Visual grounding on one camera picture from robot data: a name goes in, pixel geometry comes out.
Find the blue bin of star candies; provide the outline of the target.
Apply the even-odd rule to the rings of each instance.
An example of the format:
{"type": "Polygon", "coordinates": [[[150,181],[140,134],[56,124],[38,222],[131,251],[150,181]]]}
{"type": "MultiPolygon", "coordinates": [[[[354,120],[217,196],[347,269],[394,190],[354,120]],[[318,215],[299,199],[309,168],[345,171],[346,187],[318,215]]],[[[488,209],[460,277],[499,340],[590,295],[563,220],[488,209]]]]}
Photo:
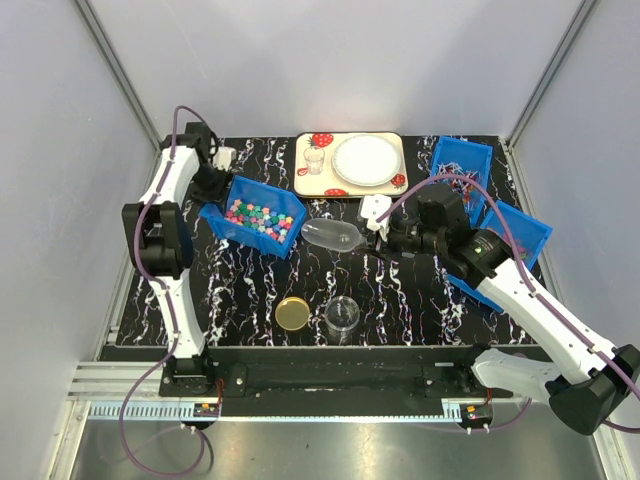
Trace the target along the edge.
{"type": "Polygon", "coordinates": [[[306,216],[295,194],[242,176],[234,177],[221,203],[200,210],[216,238],[281,259],[289,256],[306,216]]]}

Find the clear plastic scoop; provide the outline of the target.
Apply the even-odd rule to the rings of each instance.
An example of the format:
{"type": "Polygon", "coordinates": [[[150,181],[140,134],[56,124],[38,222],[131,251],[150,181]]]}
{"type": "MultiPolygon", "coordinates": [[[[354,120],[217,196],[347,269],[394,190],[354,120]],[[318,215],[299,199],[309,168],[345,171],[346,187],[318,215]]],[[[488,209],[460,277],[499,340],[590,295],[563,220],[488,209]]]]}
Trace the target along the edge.
{"type": "Polygon", "coordinates": [[[354,251],[366,243],[355,225],[328,218],[306,221],[301,227],[301,235],[313,245],[339,253],[354,251]]]}

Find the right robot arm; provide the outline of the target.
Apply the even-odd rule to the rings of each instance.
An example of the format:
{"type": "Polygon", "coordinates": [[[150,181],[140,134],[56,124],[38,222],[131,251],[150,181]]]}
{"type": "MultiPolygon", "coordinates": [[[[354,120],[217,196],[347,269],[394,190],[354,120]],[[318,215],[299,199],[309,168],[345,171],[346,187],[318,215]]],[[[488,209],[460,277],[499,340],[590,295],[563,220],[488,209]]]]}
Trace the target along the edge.
{"type": "Polygon", "coordinates": [[[524,266],[511,231],[471,226],[461,197],[447,184],[420,182],[368,227],[379,252],[434,255],[448,273],[498,305],[539,346],[548,361],[478,346],[454,371],[466,396],[500,389],[547,404],[573,431],[593,434],[610,426],[615,409],[637,395],[639,350],[615,346],[581,322],[524,266]]]}

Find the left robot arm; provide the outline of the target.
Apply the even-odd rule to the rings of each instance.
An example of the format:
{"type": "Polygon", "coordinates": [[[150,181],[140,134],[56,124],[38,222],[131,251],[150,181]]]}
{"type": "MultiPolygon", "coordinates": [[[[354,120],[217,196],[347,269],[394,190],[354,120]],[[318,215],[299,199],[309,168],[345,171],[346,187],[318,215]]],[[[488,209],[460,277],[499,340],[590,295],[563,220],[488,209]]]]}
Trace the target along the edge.
{"type": "Polygon", "coordinates": [[[206,123],[189,122],[182,134],[172,133],[161,144],[159,171],[147,191],[122,208],[131,262],[151,286],[167,332],[163,379],[196,396],[214,388],[216,372],[191,294],[194,247],[183,206],[190,192],[202,204],[224,201],[233,158],[220,153],[206,123]]]}

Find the blue bin of gummy candies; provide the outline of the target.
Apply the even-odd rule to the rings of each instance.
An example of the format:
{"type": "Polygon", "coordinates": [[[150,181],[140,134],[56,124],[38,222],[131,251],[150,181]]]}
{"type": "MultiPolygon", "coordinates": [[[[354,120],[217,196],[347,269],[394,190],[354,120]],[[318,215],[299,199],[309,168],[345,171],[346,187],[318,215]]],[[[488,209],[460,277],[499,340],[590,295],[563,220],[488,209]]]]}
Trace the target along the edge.
{"type": "MultiPolygon", "coordinates": [[[[496,202],[501,214],[511,231],[524,265],[532,270],[538,260],[543,247],[552,235],[553,228],[502,200],[496,202]]],[[[503,310],[490,299],[478,291],[471,289],[464,281],[449,275],[449,282],[458,287],[466,296],[491,307],[494,311],[502,313],[503,310]]]]}

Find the blue bin of lollipops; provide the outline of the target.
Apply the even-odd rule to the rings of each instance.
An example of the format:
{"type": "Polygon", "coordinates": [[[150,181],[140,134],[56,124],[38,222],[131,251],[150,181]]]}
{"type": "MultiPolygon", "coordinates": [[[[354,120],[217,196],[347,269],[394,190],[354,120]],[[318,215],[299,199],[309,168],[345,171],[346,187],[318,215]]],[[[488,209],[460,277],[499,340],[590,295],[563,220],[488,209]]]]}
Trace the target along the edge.
{"type": "MultiPolygon", "coordinates": [[[[491,146],[449,136],[425,137],[419,146],[419,168],[429,176],[465,176],[487,189],[493,159],[491,146]]],[[[484,210],[485,197],[475,186],[459,179],[447,179],[444,183],[462,197],[471,225],[476,226],[484,210]]]]}

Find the white plate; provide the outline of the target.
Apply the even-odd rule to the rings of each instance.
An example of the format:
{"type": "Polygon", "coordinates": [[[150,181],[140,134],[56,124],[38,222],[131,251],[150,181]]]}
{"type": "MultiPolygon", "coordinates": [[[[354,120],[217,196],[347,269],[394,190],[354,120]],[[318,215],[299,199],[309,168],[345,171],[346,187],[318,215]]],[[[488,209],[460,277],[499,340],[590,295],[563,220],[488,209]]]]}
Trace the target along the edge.
{"type": "Polygon", "coordinates": [[[402,165],[402,154],[390,140],[359,134],[342,141],[334,150],[332,166],[348,183],[374,187],[389,182],[402,165]]]}

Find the strawberry pattern tray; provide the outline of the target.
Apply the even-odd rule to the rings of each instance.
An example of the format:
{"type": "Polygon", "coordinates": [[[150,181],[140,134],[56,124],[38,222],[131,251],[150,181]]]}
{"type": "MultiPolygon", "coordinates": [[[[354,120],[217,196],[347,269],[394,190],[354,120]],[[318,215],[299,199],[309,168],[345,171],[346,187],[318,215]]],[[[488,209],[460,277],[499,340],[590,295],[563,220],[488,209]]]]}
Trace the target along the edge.
{"type": "Polygon", "coordinates": [[[393,132],[303,133],[293,174],[304,198],[398,197],[408,189],[402,139],[393,132]]]}

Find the clear drinking glass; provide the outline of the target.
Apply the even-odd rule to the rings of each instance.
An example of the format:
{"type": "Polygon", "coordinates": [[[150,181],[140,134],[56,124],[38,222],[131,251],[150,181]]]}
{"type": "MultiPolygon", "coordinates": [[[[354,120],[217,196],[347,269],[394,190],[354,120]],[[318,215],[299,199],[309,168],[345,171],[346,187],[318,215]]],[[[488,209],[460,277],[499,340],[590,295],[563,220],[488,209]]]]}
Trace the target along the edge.
{"type": "Polygon", "coordinates": [[[310,146],[304,151],[303,157],[309,175],[319,175],[322,173],[325,160],[323,148],[310,146]]]}

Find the clear plastic jar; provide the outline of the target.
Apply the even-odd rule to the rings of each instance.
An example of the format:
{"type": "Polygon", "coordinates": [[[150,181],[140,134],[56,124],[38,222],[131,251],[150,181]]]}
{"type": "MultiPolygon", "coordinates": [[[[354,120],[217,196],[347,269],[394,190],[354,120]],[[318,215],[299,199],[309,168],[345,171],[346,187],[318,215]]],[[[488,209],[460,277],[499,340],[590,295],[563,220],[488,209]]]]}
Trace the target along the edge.
{"type": "Polygon", "coordinates": [[[355,300],[347,296],[332,298],[325,307],[324,320],[331,344],[347,344],[360,320],[360,309],[355,300]]]}

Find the gold jar lid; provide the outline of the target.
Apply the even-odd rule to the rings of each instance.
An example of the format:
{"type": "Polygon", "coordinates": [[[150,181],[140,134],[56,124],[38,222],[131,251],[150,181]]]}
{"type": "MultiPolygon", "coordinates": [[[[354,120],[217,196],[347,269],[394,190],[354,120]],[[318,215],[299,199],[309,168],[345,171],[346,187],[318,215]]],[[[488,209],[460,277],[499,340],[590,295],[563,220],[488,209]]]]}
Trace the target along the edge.
{"type": "Polygon", "coordinates": [[[304,328],[310,318],[308,303],[299,297],[286,297],[276,307],[276,323],[286,331],[304,328]]]}

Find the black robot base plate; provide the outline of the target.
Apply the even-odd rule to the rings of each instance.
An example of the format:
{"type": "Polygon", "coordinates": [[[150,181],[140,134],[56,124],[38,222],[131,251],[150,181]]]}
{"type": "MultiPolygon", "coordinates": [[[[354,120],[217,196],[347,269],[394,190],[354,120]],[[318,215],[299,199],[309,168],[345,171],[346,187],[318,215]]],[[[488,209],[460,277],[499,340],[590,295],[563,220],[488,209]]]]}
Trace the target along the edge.
{"type": "Polygon", "coordinates": [[[171,360],[162,397],[238,398],[262,390],[398,390],[427,397],[484,398],[471,375],[478,346],[216,347],[202,363],[171,360]]]}

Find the aluminium corner post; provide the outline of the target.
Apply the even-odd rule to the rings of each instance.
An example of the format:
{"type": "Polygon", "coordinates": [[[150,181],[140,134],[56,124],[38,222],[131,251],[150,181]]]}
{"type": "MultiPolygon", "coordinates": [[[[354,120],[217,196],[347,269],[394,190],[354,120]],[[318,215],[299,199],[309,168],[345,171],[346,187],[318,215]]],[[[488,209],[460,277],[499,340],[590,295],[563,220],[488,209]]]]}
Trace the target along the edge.
{"type": "Polygon", "coordinates": [[[157,150],[161,142],[160,135],[153,124],[150,115],[143,106],[132,81],[126,73],[116,49],[109,39],[106,29],[99,19],[92,2],[88,0],[71,0],[71,4],[79,14],[81,22],[91,36],[101,58],[115,80],[120,93],[129,106],[129,109],[135,117],[138,125],[141,127],[144,136],[149,141],[152,148],[157,150]]]}
{"type": "Polygon", "coordinates": [[[514,148],[524,134],[599,4],[598,0],[581,0],[579,2],[514,127],[505,138],[505,144],[508,148],[514,148]]]}

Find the aluminium front rail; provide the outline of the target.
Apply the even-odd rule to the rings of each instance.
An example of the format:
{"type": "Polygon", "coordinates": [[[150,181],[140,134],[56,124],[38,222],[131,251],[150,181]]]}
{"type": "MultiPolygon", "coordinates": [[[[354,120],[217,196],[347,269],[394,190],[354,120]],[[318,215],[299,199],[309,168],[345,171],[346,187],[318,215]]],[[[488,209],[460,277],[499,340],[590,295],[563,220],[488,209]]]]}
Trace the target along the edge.
{"type": "Polygon", "coordinates": [[[107,364],[82,364],[76,369],[68,397],[90,403],[89,417],[103,420],[176,420],[183,423],[320,422],[320,423],[455,423],[480,421],[493,415],[491,403],[438,393],[433,385],[418,392],[398,389],[286,389],[253,387],[231,378],[226,387],[205,394],[162,397],[166,384],[158,371],[124,398],[140,373],[139,365],[123,379],[107,364]]]}

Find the right aluminium corner post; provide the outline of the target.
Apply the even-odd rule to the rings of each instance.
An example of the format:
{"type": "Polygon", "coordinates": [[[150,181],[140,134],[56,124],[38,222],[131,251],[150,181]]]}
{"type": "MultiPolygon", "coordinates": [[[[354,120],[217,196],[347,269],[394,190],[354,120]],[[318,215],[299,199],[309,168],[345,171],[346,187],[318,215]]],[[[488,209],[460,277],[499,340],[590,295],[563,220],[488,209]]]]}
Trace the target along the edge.
{"type": "Polygon", "coordinates": [[[514,127],[505,138],[505,144],[508,148],[514,148],[524,134],[599,4],[598,0],[581,0],[579,2],[514,127]]]}

